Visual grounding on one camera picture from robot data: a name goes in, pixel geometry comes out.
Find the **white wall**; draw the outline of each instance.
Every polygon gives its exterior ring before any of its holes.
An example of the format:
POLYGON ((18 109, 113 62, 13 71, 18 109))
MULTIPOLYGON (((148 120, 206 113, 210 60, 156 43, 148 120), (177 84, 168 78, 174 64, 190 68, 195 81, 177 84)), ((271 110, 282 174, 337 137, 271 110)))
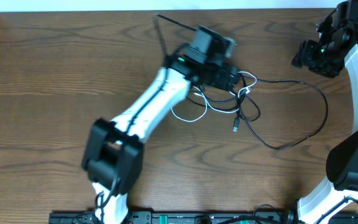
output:
POLYGON ((0 0, 0 12, 335 8, 344 0, 0 0))

